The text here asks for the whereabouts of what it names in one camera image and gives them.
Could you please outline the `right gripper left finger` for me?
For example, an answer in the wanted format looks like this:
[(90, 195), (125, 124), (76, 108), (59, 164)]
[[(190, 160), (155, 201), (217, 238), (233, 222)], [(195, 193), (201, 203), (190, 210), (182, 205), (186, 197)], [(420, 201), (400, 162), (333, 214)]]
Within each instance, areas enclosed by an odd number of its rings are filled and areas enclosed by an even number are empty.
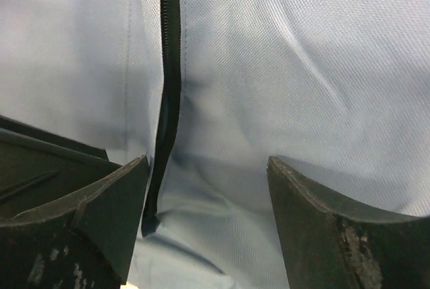
[(119, 288), (148, 181), (90, 147), (1, 119), (1, 287)]

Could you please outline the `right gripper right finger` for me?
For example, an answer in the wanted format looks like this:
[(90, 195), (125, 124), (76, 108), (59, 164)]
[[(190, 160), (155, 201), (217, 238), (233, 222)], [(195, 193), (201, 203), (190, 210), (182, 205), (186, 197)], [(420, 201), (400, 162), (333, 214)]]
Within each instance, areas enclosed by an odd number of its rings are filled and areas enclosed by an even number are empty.
[(267, 180), (291, 288), (428, 288), (429, 218), (376, 208), (271, 156)]

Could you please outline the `blue fabric backpack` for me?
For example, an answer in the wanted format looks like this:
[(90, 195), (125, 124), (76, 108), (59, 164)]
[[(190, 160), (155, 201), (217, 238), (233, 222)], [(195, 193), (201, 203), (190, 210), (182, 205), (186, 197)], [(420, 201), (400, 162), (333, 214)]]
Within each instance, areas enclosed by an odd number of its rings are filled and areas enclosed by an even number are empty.
[(266, 178), (429, 213), (429, 0), (1, 0), (1, 114), (154, 164), (140, 288), (287, 288)]

